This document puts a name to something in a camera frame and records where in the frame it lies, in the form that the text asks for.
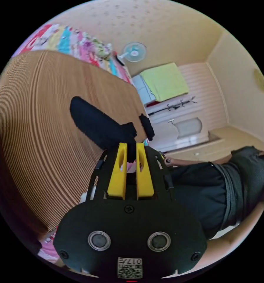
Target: screw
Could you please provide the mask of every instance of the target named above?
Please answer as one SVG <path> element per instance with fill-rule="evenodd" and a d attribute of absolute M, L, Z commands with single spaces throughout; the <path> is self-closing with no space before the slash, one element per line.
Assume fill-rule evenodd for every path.
<path fill-rule="evenodd" d="M 63 259 L 68 259 L 68 258 L 69 258 L 69 255 L 68 255 L 68 253 L 67 253 L 66 251 L 61 250 L 61 251 L 59 252 L 59 254 L 60 254 L 60 256 L 61 256 Z"/>
<path fill-rule="evenodd" d="M 127 205 L 127 206 L 125 206 L 124 211 L 126 213 L 133 213 L 134 212 L 134 207 L 131 206 L 131 205 Z"/>
<path fill-rule="evenodd" d="M 194 253 L 191 257 L 192 261 L 197 261 L 200 258 L 200 252 Z"/>

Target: colorful bedspread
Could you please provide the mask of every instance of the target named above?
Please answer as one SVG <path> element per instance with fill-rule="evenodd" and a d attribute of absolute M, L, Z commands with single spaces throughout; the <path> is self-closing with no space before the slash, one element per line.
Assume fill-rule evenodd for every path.
<path fill-rule="evenodd" d="M 15 55 L 28 51 L 52 50 L 71 55 L 91 63 L 133 85 L 126 66 L 115 59 L 110 44 L 103 44 L 86 32 L 59 24 L 46 24 L 38 29 L 15 52 Z"/>

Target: black pants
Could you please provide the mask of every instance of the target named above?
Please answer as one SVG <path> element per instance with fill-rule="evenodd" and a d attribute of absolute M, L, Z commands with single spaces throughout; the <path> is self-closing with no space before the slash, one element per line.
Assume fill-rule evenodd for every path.
<path fill-rule="evenodd" d="M 226 211 L 225 180 L 211 163 L 170 168 L 177 202 L 201 222 L 207 239 L 220 229 Z"/>

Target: corrugated cardboard surface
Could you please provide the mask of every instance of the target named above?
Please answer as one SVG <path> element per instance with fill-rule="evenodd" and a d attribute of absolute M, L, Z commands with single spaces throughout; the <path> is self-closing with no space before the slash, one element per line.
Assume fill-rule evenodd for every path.
<path fill-rule="evenodd" d="M 119 124 L 133 122 L 137 142 L 146 138 L 138 117 L 145 110 L 132 85 L 57 52 L 12 58 L 0 78 L 4 158 L 26 204 L 49 230 L 79 203 L 102 153 L 70 116 L 74 96 Z"/>

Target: person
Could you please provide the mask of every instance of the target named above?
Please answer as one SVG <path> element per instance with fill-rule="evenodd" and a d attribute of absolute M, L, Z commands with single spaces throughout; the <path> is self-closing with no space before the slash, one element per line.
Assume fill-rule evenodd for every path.
<path fill-rule="evenodd" d="M 165 158 L 171 168 L 175 198 L 200 220 L 207 249 L 195 267 L 202 269 L 236 249 L 264 211 L 264 151 L 243 147 L 214 162 Z M 211 239 L 228 225 L 240 223 Z"/>

